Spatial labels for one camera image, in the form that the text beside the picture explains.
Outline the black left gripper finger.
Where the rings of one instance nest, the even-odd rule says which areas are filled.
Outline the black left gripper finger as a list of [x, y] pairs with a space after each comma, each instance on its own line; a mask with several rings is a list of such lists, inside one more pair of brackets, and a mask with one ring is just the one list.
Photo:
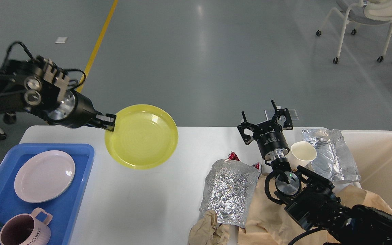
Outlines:
[[117, 116], [115, 114], [96, 114], [96, 128], [100, 128], [109, 132], [115, 130]]

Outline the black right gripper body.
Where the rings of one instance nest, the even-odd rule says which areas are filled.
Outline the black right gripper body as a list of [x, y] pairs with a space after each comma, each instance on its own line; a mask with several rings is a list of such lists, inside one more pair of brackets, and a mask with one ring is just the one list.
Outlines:
[[282, 131], [283, 127], [276, 122], [263, 121], [256, 125], [253, 138], [264, 160], [272, 159], [271, 152], [275, 152], [275, 155], [287, 155], [290, 152]]

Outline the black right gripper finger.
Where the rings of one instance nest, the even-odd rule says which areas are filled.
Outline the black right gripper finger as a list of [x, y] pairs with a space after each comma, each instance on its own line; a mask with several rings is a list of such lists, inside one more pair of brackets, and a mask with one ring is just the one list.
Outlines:
[[252, 141], [256, 141], [258, 144], [262, 144], [262, 137], [260, 136], [260, 132], [262, 130], [263, 122], [252, 124], [247, 121], [244, 111], [241, 112], [241, 115], [243, 119], [238, 125], [238, 131], [245, 145], [249, 145], [252, 143]]
[[266, 110], [266, 127], [269, 131], [293, 130], [293, 122], [288, 108], [283, 109], [271, 100], [273, 115], [270, 117], [269, 110]]

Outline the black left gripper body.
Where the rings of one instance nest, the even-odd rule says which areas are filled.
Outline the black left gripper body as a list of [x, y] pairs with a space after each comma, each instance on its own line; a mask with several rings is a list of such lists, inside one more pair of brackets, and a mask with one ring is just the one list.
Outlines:
[[46, 112], [46, 119], [68, 128], [100, 128], [101, 122], [97, 118], [99, 114], [89, 98], [77, 91], [67, 90], [59, 105]]

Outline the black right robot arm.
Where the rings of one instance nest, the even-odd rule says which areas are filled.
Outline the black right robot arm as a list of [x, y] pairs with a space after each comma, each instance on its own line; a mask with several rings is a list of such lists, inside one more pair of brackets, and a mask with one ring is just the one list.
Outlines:
[[263, 185], [267, 198], [285, 205], [286, 213], [304, 230], [289, 244], [326, 230], [339, 245], [392, 245], [391, 214], [365, 205], [346, 207], [330, 180], [303, 166], [292, 169], [286, 157], [292, 149], [283, 135], [283, 130], [293, 129], [292, 118], [287, 108], [271, 103], [272, 118], [252, 124], [242, 112], [238, 131], [246, 145], [257, 142], [265, 164], [272, 168]]

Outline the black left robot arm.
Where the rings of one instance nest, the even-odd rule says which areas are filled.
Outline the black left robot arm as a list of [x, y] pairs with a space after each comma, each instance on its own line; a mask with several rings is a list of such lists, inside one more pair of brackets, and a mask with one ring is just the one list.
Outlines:
[[77, 91], [86, 77], [80, 69], [34, 57], [23, 42], [15, 41], [0, 67], [0, 114], [27, 112], [51, 125], [112, 132], [117, 116], [95, 110], [92, 101]]

